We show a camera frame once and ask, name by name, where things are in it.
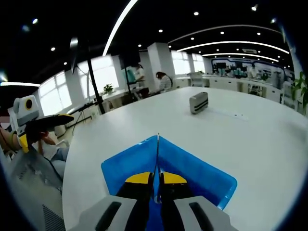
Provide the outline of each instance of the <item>white round table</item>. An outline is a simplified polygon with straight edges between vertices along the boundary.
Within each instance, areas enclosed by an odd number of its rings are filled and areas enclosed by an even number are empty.
[[[208,92],[198,115],[189,98]],[[276,228],[298,196],[308,170],[308,120],[261,97],[228,90],[187,87],[141,100],[75,131],[64,174],[67,230],[81,212],[108,194],[101,163],[160,133],[238,182],[224,211],[240,231]]]

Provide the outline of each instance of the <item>blue tray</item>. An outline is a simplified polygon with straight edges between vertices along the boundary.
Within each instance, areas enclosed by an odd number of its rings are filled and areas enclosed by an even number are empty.
[[[111,195],[116,195],[125,180],[138,173],[153,172],[156,161],[157,136],[152,136],[102,162],[102,171]],[[237,181],[229,174],[207,164],[185,150],[159,138],[158,163],[162,171],[184,177],[195,196],[204,196],[220,209],[231,199]],[[154,179],[157,195],[158,177]],[[163,230],[160,204],[150,201],[147,230]]]

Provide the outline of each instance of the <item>potted plant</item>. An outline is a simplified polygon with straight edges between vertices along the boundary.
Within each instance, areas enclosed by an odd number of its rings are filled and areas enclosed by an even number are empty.
[[[112,86],[112,84],[106,84],[106,86],[104,87],[105,94],[111,94],[113,91],[114,87]]]
[[[306,114],[306,107],[308,103],[308,78],[304,78],[304,72],[300,72],[299,79],[294,80],[291,86],[292,100],[296,100],[296,92],[301,90],[300,96],[303,97],[303,109]]]

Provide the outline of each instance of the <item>gray box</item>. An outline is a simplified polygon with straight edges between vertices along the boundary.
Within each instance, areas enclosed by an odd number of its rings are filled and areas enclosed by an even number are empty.
[[[191,113],[198,114],[208,106],[207,92],[200,92],[189,98]]]

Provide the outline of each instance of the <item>yellow part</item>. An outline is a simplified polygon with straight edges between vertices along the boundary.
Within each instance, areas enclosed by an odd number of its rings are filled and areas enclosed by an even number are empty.
[[[169,172],[164,172],[164,182],[165,184],[187,183],[183,177]]]
[[[20,145],[25,153],[29,152],[28,142],[27,142],[27,134],[19,137]]]
[[[69,115],[69,114],[58,114],[58,116],[70,116],[70,117],[72,117],[72,118],[74,118],[73,116],[71,116],[71,115]]]
[[[133,175],[129,178],[127,178],[127,180],[125,182],[127,183],[137,183],[137,184],[147,184],[149,181],[149,176],[150,176],[150,172],[143,172],[140,174],[136,174]]]

